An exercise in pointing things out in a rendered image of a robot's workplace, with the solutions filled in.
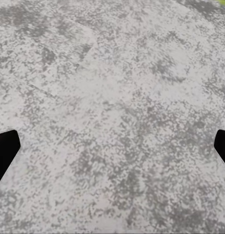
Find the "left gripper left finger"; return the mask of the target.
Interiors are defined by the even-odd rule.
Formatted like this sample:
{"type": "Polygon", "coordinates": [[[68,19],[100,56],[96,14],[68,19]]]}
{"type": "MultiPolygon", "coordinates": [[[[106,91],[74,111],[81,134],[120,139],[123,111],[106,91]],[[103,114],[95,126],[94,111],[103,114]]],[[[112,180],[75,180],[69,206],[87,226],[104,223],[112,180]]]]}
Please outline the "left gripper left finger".
{"type": "Polygon", "coordinates": [[[0,133],[0,181],[20,149],[20,138],[16,130],[0,133]]]}

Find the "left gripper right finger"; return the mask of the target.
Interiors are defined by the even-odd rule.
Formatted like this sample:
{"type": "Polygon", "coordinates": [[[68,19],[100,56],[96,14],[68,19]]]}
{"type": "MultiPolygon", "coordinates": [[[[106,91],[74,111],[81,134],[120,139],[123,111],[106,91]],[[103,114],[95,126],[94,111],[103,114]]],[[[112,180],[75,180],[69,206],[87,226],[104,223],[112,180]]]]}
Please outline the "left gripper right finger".
{"type": "Polygon", "coordinates": [[[222,160],[225,162],[225,131],[224,130],[218,130],[215,142],[214,142],[214,148],[217,150],[218,154],[222,158],[222,160]]]}

